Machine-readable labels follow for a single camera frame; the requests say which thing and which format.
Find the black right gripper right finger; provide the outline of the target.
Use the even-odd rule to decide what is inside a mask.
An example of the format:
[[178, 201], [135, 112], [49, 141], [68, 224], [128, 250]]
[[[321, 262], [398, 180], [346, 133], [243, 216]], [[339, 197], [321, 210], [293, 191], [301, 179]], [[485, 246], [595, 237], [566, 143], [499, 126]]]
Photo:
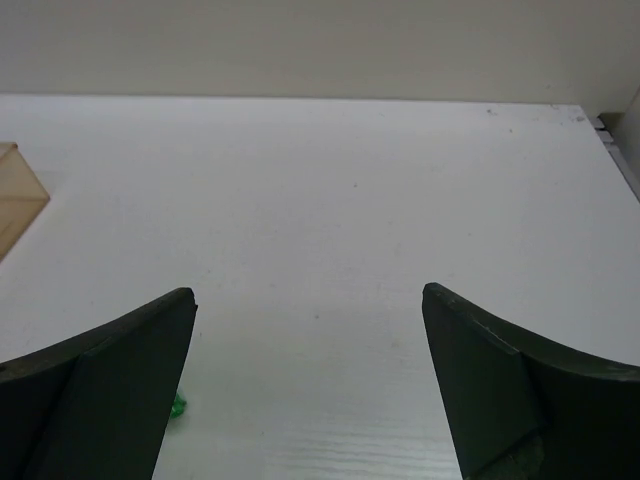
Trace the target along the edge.
[[422, 312], [465, 479], [636, 479], [639, 369], [505, 321], [438, 283]]

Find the small green lego piece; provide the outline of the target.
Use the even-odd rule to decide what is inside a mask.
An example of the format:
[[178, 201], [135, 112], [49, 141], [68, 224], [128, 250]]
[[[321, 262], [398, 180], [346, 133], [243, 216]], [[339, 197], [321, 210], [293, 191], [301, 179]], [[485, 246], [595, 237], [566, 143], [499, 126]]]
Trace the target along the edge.
[[187, 408], [186, 399], [179, 392], [177, 392], [171, 406], [170, 418], [171, 419], [179, 418], [185, 413], [186, 408]]

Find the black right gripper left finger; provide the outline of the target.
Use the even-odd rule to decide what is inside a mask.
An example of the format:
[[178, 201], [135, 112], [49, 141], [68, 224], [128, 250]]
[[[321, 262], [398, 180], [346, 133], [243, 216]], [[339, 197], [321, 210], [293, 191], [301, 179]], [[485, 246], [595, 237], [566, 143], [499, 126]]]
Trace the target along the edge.
[[2, 363], [2, 478], [152, 478], [196, 312], [178, 288]]

